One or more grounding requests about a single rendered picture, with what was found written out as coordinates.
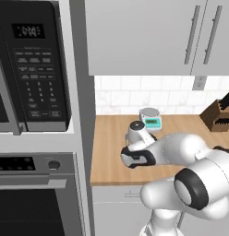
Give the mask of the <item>brown wooden knife block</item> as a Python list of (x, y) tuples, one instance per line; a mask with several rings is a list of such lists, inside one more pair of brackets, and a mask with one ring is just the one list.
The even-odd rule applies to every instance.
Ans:
[(229, 92), (221, 100), (215, 100), (199, 117), (211, 132), (227, 132), (229, 130)]

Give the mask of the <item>grey kitchen scale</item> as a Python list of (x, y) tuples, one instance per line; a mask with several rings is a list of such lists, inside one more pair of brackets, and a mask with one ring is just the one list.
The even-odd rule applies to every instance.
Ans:
[(155, 108), (143, 108), (139, 110), (139, 119), (145, 124), (149, 132), (162, 130), (162, 116)]

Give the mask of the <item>dark round oven knob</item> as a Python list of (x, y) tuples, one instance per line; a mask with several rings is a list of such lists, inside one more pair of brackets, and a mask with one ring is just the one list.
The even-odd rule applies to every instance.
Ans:
[(58, 170), (60, 168), (60, 166), (61, 166), (61, 164), (58, 160), (50, 160), (48, 162), (48, 167), (52, 171)]

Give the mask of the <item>grey tall appliance cabinet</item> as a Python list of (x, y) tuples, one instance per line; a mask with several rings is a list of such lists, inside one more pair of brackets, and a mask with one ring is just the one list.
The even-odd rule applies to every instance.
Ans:
[(95, 126), (94, 77), (89, 74), (85, 0), (59, 4), (72, 121), (65, 132), (0, 133), (0, 153), (74, 152), (78, 205), (84, 236), (95, 236), (90, 167)]

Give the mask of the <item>grey wall socket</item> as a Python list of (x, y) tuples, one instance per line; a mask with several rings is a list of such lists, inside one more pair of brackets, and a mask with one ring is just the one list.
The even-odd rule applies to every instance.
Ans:
[(206, 76), (195, 76), (193, 90), (204, 90), (206, 84)]

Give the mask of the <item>grey base cupboard door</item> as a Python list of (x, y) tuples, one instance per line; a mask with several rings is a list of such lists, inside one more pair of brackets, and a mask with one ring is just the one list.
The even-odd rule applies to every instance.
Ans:
[(151, 211), (141, 203), (94, 203), (95, 236), (139, 236)]

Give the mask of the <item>black microwave oven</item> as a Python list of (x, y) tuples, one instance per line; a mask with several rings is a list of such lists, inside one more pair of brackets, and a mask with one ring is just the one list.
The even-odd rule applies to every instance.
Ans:
[(71, 117), (59, 4), (0, 0), (0, 61), (26, 132), (65, 132)]

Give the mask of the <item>narrow grey wall cupboard door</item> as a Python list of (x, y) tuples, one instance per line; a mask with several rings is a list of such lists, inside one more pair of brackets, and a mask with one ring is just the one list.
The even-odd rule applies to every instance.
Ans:
[[(210, 60), (203, 64), (217, 6), (223, 6), (211, 49)], [(229, 76), (229, 0), (208, 0), (202, 22), (192, 76)]]

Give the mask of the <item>steel built-in oven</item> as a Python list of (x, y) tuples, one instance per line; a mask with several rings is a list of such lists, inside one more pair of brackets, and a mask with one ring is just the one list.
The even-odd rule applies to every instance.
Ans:
[(66, 187), (0, 190), (0, 236), (84, 236), (72, 153), (0, 153), (1, 175), (48, 175)]

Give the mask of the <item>grey drawer front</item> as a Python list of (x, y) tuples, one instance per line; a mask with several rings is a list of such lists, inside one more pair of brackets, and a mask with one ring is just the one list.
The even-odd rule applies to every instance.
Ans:
[(92, 198), (95, 203), (139, 202), (140, 198), (125, 197), (125, 193), (140, 193), (141, 185), (93, 186)]

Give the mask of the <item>wide grey wall cupboard door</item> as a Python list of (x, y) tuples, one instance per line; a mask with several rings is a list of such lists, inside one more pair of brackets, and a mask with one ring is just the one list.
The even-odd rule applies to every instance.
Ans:
[[(85, 0), (89, 72), (95, 76), (188, 76), (207, 0)], [(198, 23), (188, 65), (195, 6)]]

